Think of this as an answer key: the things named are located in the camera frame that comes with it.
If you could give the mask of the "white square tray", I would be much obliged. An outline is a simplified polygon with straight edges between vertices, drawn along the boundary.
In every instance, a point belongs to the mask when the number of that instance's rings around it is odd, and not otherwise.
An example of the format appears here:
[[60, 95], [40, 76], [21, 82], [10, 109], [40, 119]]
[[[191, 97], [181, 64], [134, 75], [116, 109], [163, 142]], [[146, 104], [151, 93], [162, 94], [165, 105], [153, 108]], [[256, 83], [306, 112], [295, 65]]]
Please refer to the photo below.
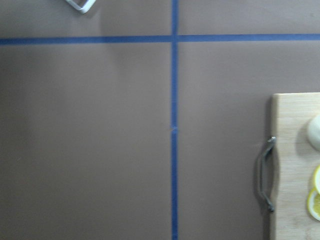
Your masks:
[[93, 5], [96, 3], [96, 0], [65, 0], [72, 8], [81, 14], [87, 13]]

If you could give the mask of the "wooden cutting board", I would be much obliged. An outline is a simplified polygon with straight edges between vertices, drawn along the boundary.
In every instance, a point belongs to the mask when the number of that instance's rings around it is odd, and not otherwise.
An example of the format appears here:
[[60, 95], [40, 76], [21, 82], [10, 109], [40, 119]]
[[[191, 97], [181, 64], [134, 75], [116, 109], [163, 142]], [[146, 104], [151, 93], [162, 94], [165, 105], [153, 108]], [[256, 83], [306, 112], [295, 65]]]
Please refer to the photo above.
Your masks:
[[308, 125], [319, 113], [318, 92], [272, 96], [271, 137], [258, 158], [258, 193], [267, 207], [271, 240], [320, 238], [320, 222], [307, 208], [320, 164], [320, 152], [308, 141]]

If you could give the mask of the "white steamed bun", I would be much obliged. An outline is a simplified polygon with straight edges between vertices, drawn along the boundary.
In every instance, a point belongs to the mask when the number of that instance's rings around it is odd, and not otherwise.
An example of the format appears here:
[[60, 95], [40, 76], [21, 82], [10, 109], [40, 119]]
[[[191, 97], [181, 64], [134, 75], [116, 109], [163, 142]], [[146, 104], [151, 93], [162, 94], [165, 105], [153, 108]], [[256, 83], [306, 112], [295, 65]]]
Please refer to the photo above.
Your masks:
[[320, 116], [315, 116], [308, 124], [307, 138], [312, 147], [320, 151]]

